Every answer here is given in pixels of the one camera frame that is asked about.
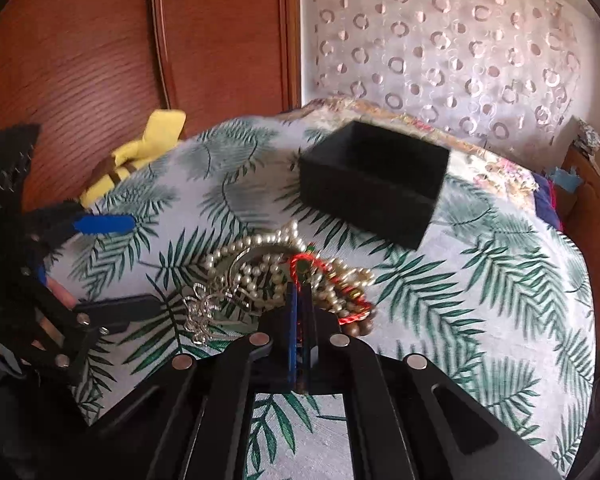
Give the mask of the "person's left hand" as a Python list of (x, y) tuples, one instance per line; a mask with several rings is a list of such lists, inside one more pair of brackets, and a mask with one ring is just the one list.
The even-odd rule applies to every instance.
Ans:
[[(53, 278), (46, 278), (46, 286), (52, 292), (52, 294), (68, 309), (72, 310), (77, 304), (78, 300), (74, 298), (64, 286), (62, 286), (58, 281), (55, 281)], [(45, 333), (56, 342), (62, 346), (64, 343), (64, 336), (61, 335), (61, 332), (54, 326), (52, 322), (50, 322), (47, 318), (41, 318), (38, 324), (41, 325), (42, 329), (45, 330)], [(3, 347), (0, 343), (0, 354), (3, 353)]]

